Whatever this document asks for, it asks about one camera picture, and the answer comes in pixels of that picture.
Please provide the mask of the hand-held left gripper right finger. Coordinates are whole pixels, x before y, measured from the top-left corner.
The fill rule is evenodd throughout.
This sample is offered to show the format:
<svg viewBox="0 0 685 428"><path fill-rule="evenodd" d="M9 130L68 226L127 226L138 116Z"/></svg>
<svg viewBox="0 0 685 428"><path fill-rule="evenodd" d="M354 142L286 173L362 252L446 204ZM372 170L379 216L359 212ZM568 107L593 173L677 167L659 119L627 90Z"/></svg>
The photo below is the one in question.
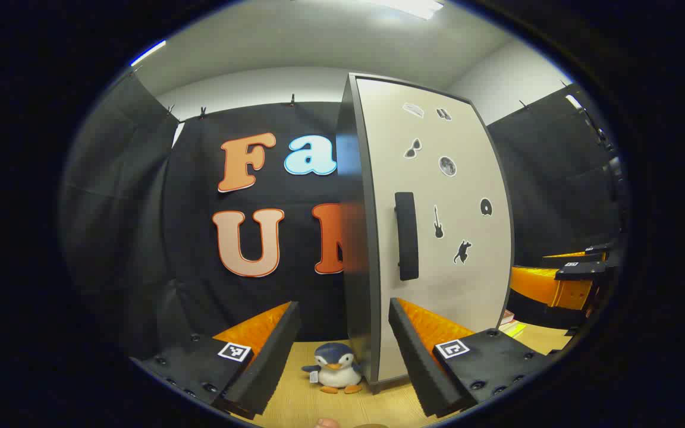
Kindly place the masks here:
<svg viewBox="0 0 685 428"><path fill-rule="evenodd" d="M498 329L471 332L401 298L389 301L388 321L426 416L514 392L554 362Z"/></svg>

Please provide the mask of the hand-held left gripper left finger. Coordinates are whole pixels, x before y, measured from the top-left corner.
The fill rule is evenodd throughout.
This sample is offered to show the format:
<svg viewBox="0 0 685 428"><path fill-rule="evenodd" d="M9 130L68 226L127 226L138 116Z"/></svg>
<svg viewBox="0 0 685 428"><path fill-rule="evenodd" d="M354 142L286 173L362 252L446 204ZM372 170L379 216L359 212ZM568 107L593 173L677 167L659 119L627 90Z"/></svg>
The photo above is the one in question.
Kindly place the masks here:
<svg viewBox="0 0 685 428"><path fill-rule="evenodd" d="M252 420L277 389L301 311L288 301L214 334L196 330L182 304L166 300L156 322L159 350L133 363L188 400Z"/></svg>

